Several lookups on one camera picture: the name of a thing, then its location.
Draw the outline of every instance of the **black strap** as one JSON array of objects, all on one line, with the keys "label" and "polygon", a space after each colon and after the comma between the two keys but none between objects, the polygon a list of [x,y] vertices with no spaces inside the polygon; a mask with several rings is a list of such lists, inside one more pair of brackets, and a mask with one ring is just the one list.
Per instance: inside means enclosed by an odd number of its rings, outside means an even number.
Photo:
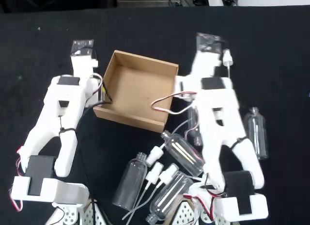
[{"label": "black strap", "polygon": [[70,131],[70,130],[73,130],[75,133],[77,133],[76,129],[74,129],[74,128],[67,128],[67,129],[65,129],[65,128],[61,127],[60,131],[59,131],[59,135],[61,133],[65,133],[65,132]]},{"label": "black strap", "polygon": [[239,143],[241,143],[242,141],[244,141],[245,139],[247,139],[247,136],[243,137],[243,138],[237,138],[237,141],[231,146],[231,150],[233,150],[233,148],[235,146],[237,146]]}]

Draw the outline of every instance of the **white metal plate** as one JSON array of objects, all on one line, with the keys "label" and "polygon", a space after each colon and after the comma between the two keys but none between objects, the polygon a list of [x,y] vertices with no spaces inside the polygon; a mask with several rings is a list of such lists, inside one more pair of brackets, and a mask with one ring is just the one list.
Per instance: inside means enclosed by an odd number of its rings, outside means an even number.
[{"label": "white metal plate", "polygon": [[194,211],[188,202],[182,202],[171,225],[187,225],[194,219]]},{"label": "white metal plate", "polygon": [[[95,203],[95,212],[96,212],[95,213],[96,225],[107,225],[96,203]],[[83,225],[93,225],[93,207],[91,203],[89,204],[87,210],[84,213]]]}]

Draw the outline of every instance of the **open cardboard box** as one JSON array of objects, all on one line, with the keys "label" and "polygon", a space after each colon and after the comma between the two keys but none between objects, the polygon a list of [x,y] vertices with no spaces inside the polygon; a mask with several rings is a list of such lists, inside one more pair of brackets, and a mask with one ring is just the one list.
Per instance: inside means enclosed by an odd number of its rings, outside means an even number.
[{"label": "open cardboard box", "polygon": [[[162,132],[168,114],[151,109],[150,104],[174,91],[177,64],[114,51],[104,75],[113,104],[95,107],[97,117],[130,126]],[[156,106],[169,109],[172,98]]]}]

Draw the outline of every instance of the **plastic bottle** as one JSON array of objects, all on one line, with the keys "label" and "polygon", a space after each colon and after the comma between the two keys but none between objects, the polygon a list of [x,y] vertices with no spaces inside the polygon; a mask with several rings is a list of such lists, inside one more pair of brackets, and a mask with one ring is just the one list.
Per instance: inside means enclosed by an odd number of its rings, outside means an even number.
[{"label": "plastic bottle", "polygon": [[150,225],[154,225],[157,221],[165,220],[176,196],[186,193],[193,183],[194,182],[184,173],[180,171],[176,172],[173,180],[166,185],[151,202],[151,213],[147,216],[146,221]]},{"label": "plastic bottle", "polygon": [[244,127],[248,138],[251,140],[259,160],[268,158],[267,136],[265,129],[265,119],[259,113],[257,107],[250,109],[244,119]]},{"label": "plastic bottle", "polygon": [[165,140],[165,148],[192,176],[198,177],[202,173],[204,160],[191,144],[168,131],[164,131],[161,137]]},{"label": "plastic bottle", "polygon": [[[195,127],[197,122],[198,122],[197,111],[195,108],[191,107],[188,109],[188,128],[191,129]],[[202,146],[202,137],[199,132],[199,127],[191,130],[189,132],[189,135],[193,137],[195,146]]]},{"label": "plastic bottle", "polygon": [[126,210],[134,207],[147,173],[145,159],[146,154],[139,152],[137,157],[128,163],[114,195],[114,205]]}]

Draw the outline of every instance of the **black tabletop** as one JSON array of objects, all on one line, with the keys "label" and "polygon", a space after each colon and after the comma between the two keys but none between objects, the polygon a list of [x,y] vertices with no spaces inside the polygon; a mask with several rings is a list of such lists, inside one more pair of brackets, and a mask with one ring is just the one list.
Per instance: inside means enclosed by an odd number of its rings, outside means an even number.
[{"label": "black tabletop", "polygon": [[[70,74],[72,41],[95,39],[99,72],[115,49],[180,66],[189,73],[196,32],[220,35],[229,42],[235,62],[232,81],[242,107],[257,106],[266,118],[269,159],[262,161],[269,217],[244,224],[307,224],[309,213],[310,7],[108,9],[0,15],[0,215],[2,224],[42,225],[53,212],[50,203],[24,202],[16,213],[8,189],[16,175],[16,150],[35,125],[53,76]],[[174,99],[173,109],[185,106]],[[172,130],[186,114],[169,116]],[[113,224],[123,210],[111,205],[126,163],[137,152],[149,153],[162,140],[158,133],[101,120],[90,113],[80,127],[79,148],[89,172],[90,188]],[[41,154],[56,155],[53,139]],[[224,171],[240,164],[221,153]],[[161,162],[173,161],[166,153]],[[76,153],[66,182],[86,184]],[[145,224],[148,207],[132,224]]]}]

